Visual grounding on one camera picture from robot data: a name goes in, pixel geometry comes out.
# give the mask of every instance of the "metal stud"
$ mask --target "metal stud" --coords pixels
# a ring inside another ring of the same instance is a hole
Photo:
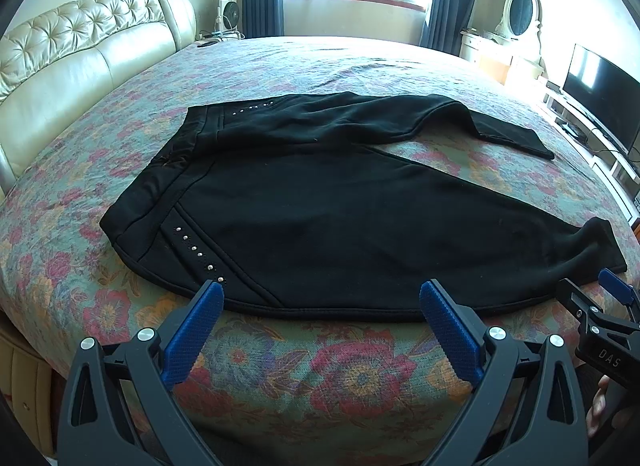
[[[142,329],[138,332],[138,339],[140,341],[149,341],[155,335],[156,332],[153,329]]]
[[[549,336],[549,343],[551,343],[554,347],[562,347],[562,345],[564,345],[564,340],[557,334],[551,334]]]
[[[94,344],[95,340],[93,338],[85,338],[84,340],[80,341],[80,348],[86,351],[93,347]]]
[[[504,340],[507,337],[507,333],[501,327],[491,327],[489,329],[489,335],[494,340]]]

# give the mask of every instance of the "floral bedspread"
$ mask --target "floral bedspread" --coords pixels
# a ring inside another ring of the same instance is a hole
[[[115,343],[158,326],[187,300],[124,266],[98,226],[105,210],[178,129],[188,106],[345,90],[443,94],[534,128],[554,161],[443,125],[385,149],[575,225],[609,219],[629,266],[626,279],[638,285],[640,247],[613,198],[570,145],[498,83],[463,60],[413,46],[270,38],[184,49],[120,86],[43,151],[0,206],[1,308],[63,375],[86,335]],[[614,308],[597,285],[586,290]],[[520,338],[577,340],[574,320],[555,302],[487,323]],[[309,466],[421,460],[468,393],[426,323],[294,322],[229,311],[175,388],[202,428],[278,464]]]

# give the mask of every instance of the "tufted leather headboard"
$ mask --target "tufted leather headboard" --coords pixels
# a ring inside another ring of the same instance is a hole
[[[79,0],[0,38],[0,199],[95,103],[191,44],[188,0]]]

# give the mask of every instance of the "black tv screen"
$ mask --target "black tv screen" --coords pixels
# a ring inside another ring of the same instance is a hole
[[[565,93],[596,118],[611,140],[628,152],[640,129],[640,83],[590,50],[575,46]]]

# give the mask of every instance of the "blue gripper pad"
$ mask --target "blue gripper pad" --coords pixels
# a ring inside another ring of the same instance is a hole
[[[160,377],[168,390],[187,379],[213,325],[220,317],[224,303],[222,286],[212,282],[164,348]]]
[[[481,348],[430,281],[420,289],[420,309],[456,375],[477,386],[484,376]]]
[[[631,306],[634,302],[633,287],[620,280],[609,269],[602,269],[598,274],[598,283],[622,305]]]

